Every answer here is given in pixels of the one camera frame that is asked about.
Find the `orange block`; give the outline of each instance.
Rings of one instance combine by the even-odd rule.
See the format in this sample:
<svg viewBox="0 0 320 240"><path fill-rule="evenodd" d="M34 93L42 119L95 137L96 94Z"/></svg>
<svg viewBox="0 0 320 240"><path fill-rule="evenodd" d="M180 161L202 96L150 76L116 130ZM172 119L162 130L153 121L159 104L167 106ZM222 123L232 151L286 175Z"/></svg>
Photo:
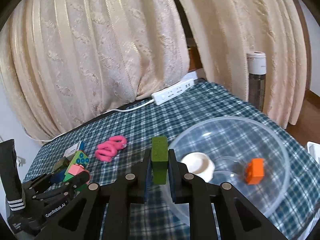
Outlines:
<svg viewBox="0 0 320 240"><path fill-rule="evenodd" d="M248 185L258 184L264 177L263 159L252 159L245 172L247 173L246 181Z"/></svg>

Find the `wooden floor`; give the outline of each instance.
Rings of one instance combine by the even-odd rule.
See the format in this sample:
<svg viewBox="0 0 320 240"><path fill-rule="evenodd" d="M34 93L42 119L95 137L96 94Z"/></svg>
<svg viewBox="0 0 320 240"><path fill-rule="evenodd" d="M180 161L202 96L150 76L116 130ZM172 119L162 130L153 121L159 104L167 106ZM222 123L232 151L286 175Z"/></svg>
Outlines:
<svg viewBox="0 0 320 240"><path fill-rule="evenodd" d="M302 146L308 141L320 144L320 98L306 93L296 125L289 124L286 131Z"/></svg>

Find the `metal screw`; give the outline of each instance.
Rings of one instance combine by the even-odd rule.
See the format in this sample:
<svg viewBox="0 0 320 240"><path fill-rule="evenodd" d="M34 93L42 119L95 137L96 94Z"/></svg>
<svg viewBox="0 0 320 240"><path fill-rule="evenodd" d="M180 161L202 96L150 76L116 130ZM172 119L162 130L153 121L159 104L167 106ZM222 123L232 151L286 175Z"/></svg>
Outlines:
<svg viewBox="0 0 320 240"><path fill-rule="evenodd" d="M184 178L185 179L193 179L195 176L193 176L193 174L191 174L191 173L186 173L186 174L184 174Z"/></svg>
<svg viewBox="0 0 320 240"><path fill-rule="evenodd" d="M225 182L225 183L222 184L222 188L223 188L223 189L226 189L226 190L229 190L229 189L231 189L231 184Z"/></svg>
<svg viewBox="0 0 320 240"><path fill-rule="evenodd" d="M127 179L127 180L132 180L132 179L134 179L136 176L133 174L133 173L129 173L129 174L127 174L126 176L125 176L125 178Z"/></svg>
<svg viewBox="0 0 320 240"><path fill-rule="evenodd" d="M89 188L89 190L96 190L98 188L98 184L97 183L91 183L88 188Z"/></svg>

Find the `white cable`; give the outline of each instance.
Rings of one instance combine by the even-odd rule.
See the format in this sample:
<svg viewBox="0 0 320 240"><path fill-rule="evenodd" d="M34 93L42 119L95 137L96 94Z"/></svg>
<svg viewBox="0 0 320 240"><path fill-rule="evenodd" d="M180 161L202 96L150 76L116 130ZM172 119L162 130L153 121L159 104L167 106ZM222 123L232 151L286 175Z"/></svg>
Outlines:
<svg viewBox="0 0 320 240"><path fill-rule="evenodd" d="M144 107L144 106L146 106L146 105L148 105L148 104L151 104L151 103L153 103L153 102L154 102L154 100L151 99L150 101L142 104L141 106L137 106L137 107L135 107L135 108L130 108L130 109L126 109L126 110L111 109L111 110L108 110L108 111L104 112L103 114L109 113L109 112L111 112L111 111L117 111L117 112L121 112L121 113L123 113L123 112L131 112L131 111L133 111L133 110L139 109L139 108Z"/></svg>
<svg viewBox="0 0 320 240"><path fill-rule="evenodd" d="M148 102L146 102L146 103L142 104L141 106L137 106L137 107L135 107L135 108L130 108L130 109L126 109L126 110L110 109L110 110L108 110L108 111L104 112L103 114L106 114L106 113L109 113L109 112L112 112L112 111L121 112L121 113L124 113L124 112L131 112L131 111L137 110L137 109L139 109L139 108L142 108L142 107L144 107L144 106L146 106L146 105L149 105L149 104L151 104L151 103L153 103L153 102L154 102L154 100L153 100L153 99L151 99L150 101L148 101ZM38 139L34 139L34 138L32 138L32 137L27 133L26 129L25 129L23 126L22 126L22 128L23 128L23 130L24 130L25 134L26 134L30 139L32 139L32 140L34 140L34 141L38 141L38 142L51 142L51 141L55 140L56 138L58 138L58 137L60 137L60 136L62 136L62 135L64 135L64 134L66 134L66 133L67 133L67 132L62 133L62 134L60 134L60 135L56 136L55 138L53 138L53 139L51 139L51 140L49 140L49 141L45 141L45 140L38 140Z"/></svg>

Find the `wall outlet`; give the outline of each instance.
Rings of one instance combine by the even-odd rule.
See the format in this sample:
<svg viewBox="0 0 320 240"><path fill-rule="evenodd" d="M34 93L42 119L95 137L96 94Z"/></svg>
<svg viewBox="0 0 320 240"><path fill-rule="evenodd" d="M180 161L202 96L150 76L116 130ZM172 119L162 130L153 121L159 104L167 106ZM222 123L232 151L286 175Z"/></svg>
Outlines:
<svg viewBox="0 0 320 240"><path fill-rule="evenodd" d="M181 80L180 82L168 88L151 94L151 97L155 101L155 104L159 106L162 103L169 101L170 99L175 98L178 95L181 95L184 91L192 87L194 84L195 82L193 79Z"/></svg>
<svg viewBox="0 0 320 240"><path fill-rule="evenodd" d="M17 156L17 166L21 167L23 164L26 164L26 159Z"/></svg>

